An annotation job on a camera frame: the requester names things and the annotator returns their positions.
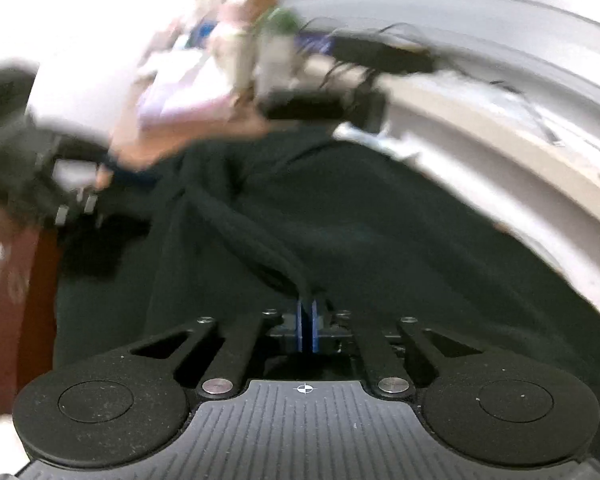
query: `ribbed surface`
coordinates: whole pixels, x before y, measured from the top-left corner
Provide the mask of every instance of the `ribbed surface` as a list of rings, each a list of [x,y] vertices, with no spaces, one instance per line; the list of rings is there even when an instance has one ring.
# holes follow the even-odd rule
[[[252,381],[232,400],[207,402],[183,435],[136,464],[70,472],[34,463],[25,480],[558,479],[576,463],[535,471],[477,464],[437,443],[401,402],[377,400],[358,382]]]

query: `garment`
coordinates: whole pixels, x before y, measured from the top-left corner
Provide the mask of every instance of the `garment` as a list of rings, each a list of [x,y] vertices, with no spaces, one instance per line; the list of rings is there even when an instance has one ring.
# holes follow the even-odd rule
[[[525,246],[400,162],[302,126],[197,142],[152,171],[160,181],[150,192],[102,196],[150,227],[138,228],[111,276],[61,280],[56,365],[197,316],[291,312],[298,298],[320,295],[336,309],[388,323],[413,316],[555,365],[600,400],[595,309]],[[125,231],[116,222],[114,232]],[[68,238],[68,257],[83,261],[75,255],[97,252],[99,239],[109,247],[116,237],[106,231]],[[600,458],[600,438],[596,445]]]

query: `black machine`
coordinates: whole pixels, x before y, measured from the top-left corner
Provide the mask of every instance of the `black machine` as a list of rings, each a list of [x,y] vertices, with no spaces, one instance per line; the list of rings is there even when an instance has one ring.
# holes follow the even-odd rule
[[[376,68],[358,92],[373,95],[390,67]],[[103,146],[34,124],[32,78],[0,76],[0,91],[14,89],[0,113],[1,205],[68,226],[98,211],[94,194],[50,177],[59,158],[107,164],[134,186],[151,180]],[[330,92],[260,105],[302,119],[288,104],[312,100],[316,120],[356,113]],[[227,325],[213,316],[28,384],[13,412],[31,458],[18,478],[600,479],[589,454],[598,400],[565,371],[422,324],[407,305],[382,321],[320,301]]]

